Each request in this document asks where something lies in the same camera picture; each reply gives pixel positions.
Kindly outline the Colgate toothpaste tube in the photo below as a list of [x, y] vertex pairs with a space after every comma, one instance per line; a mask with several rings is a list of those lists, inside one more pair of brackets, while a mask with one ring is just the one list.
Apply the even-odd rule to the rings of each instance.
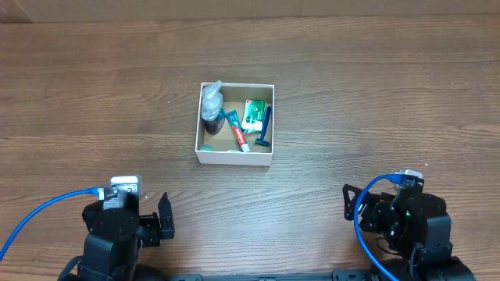
[[240, 120], [238, 118], [238, 114], [236, 110], [226, 112], [225, 113], [226, 119], [228, 123], [230, 124], [231, 129], [234, 132], [234, 135], [237, 139], [237, 142], [239, 144], [240, 149], [243, 152], [250, 152], [250, 147], [246, 141], [245, 135], [243, 134], [241, 130], [241, 124]]

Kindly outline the green soap bar packet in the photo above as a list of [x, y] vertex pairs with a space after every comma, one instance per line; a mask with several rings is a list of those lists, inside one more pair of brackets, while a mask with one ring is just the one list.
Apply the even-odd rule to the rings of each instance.
[[260, 133], [263, 129], [267, 103], [265, 100], [245, 101], [244, 115], [241, 121], [241, 129], [245, 133]]

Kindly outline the green white toothbrush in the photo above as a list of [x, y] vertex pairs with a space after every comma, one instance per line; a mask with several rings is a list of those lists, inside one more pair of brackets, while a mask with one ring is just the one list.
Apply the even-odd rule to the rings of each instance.
[[[200, 151], [214, 151], [214, 148], [212, 145], [209, 145], [209, 144], [203, 144], [200, 148], [199, 148]], [[238, 153], [238, 151], [236, 150], [227, 150], [227, 152], [234, 152], [234, 153]]]

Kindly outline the clear pump soap bottle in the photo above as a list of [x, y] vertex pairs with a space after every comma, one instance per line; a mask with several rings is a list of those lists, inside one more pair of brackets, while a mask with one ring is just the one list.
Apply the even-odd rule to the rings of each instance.
[[202, 90], [202, 122], [206, 132], [211, 135], [220, 132], [226, 119], [223, 110], [223, 95], [220, 93], [222, 86], [223, 82], [218, 80]]

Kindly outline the blue disposable razor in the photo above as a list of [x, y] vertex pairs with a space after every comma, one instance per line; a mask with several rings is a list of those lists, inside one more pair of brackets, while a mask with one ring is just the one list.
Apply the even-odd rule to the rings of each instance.
[[266, 136], [266, 132], [267, 132], [267, 129], [268, 129], [268, 125], [269, 125], [271, 113], [272, 113], [272, 107], [268, 106], [266, 108], [266, 114], [265, 114], [265, 118], [263, 120], [263, 125], [262, 125], [262, 130], [261, 130], [261, 133], [260, 133], [260, 137], [258, 137], [255, 140], [255, 144], [257, 144], [257, 145], [260, 145], [260, 146], [263, 146], [263, 147], [269, 147], [270, 146], [270, 142], [265, 140], [265, 136]]

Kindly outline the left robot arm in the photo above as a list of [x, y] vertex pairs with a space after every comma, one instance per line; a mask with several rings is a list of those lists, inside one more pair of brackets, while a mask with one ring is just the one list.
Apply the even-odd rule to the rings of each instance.
[[87, 205], [82, 217], [89, 234], [84, 252], [72, 258], [59, 273], [59, 281], [166, 280], [158, 269], [138, 263], [140, 249], [158, 247], [174, 238], [173, 210], [167, 193], [158, 212], [138, 213], [139, 200], [130, 194], [123, 206], [106, 208], [105, 201]]

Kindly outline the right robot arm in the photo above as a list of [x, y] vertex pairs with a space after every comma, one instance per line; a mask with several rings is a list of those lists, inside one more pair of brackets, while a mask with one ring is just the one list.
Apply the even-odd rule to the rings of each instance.
[[445, 200], [423, 192], [423, 186], [401, 184], [397, 194], [367, 193], [355, 206], [362, 190], [343, 186], [345, 218], [360, 212], [359, 228], [385, 240], [395, 258], [380, 262], [398, 280], [460, 281], [475, 276], [452, 254], [452, 221]]

